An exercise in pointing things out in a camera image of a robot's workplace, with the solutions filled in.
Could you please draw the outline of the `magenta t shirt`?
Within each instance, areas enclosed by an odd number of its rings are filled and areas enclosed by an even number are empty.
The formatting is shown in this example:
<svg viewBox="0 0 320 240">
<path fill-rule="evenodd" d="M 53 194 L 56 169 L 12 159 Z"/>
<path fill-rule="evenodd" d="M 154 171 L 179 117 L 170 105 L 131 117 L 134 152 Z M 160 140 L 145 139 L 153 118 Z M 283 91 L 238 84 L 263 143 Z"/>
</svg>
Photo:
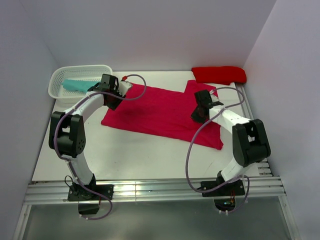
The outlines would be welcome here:
<svg viewBox="0 0 320 240">
<path fill-rule="evenodd" d="M 143 90 L 143 96 L 133 100 Z M 108 109 L 101 121 L 103 126 L 131 132 L 167 137 L 190 142 L 201 123 L 191 114 L 197 107 L 194 94 L 212 91 L 215 87 L 188 80 L 184 92 L 146 87 L 135 84 L 116 110 Z"/>
</svg>

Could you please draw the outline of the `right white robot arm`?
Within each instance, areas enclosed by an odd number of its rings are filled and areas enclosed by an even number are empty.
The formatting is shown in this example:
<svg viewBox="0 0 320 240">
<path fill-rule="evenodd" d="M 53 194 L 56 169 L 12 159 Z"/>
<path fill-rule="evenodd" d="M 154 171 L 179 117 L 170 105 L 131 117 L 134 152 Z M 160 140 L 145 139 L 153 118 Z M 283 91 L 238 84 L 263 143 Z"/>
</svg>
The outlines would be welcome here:
<svg viewBox="0 0 320 240">
<path fill-rule="evenodd" d="M 223 104 L 213 91 L 201 90 L 194 93 L 196 108 L 191 114 L 194 122 L 201 127 L 198 133 L 209 123 L 216 123 L 232 136 L 232 160 L 218 173 L 221 178 L 216 183 L 217 191 L 229 194 L 234 188 L 234 181 L 242 177 L 247 169 L 271 155 L 271 148 L 265 126 L 260 119 L 249 119 L 233 112 L 230 106 Z"/>
</svg>

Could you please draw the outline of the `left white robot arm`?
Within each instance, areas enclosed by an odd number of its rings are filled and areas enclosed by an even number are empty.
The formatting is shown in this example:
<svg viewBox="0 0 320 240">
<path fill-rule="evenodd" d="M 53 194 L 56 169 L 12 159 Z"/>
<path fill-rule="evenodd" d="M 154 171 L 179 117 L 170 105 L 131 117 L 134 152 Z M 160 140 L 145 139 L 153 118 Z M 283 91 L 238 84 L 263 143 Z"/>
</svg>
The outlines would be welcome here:
<svg viewBox="0 0 320 240">
<path fill-rule="evenodd" d="M 99 108 L 114 111 L 127 97 L 132 84 L 103 74 L 101 81 L 88 89 L 85 96 L 65 111 L 55 111 L 50 119 L 49 147 L 66 161 L 76 183 L 81 182 L 79 194 L 86 200 L 96 197 L 98 188 L 94 174 L 84 156 L 86 146 L 85 122 Z"/>
</svg>

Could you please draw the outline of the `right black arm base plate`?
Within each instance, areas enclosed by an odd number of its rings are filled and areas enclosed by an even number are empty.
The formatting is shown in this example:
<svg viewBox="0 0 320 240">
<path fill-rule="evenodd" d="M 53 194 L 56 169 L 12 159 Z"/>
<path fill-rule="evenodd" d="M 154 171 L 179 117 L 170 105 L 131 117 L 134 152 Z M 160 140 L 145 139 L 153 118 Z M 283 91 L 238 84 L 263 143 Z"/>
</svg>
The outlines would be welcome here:
<svg viewBox="0 0 320 240">
<path fill-rule="evenodd" d="M 221 172 L 219 172 L 215 180 L 201 181 L 200 187 L 198 187 L 197 190 L 210 190 L 223 184 L 224 182 L 225 180 L 223 179 Z M 214 205 L 218 209 L 218 211 L 229 213 L 230 211 L 236 209 L 236 197 L 242 197 L 245 196 L 245 194 L 246 192 L 242 180 L 236 180 L 234 182 L 227 183 L 226 185 L 220 187 L 215 191 L 202 193 L 202 197 L 223 197 L 214 200 Z"/>
</svg>

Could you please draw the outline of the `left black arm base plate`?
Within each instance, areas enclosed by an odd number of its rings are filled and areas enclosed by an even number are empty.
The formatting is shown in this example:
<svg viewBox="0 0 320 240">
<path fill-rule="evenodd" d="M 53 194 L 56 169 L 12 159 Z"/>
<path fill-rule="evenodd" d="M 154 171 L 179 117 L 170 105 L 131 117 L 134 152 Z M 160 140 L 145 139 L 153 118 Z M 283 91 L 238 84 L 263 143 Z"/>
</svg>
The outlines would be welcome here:
<svg viewBox="0 0 320 240">
<path fill-rule="evenodd" d="M 97 184 L 95 176 L 92 177 L 88 185 L 82 187 L 80 184 L 71 180 L 71 185 L 66 181 L 67 175 L 64 178 L 64 183 L 69 187 L 68 202 L 78 202 L 78 213 L 82 216 L 93 216 L 98 213 L 102 200 L 106 200 L 104 197 L 107 197 L 109 200 L 112 200 L 114 193 L 113 184 Z"/>
</svg>

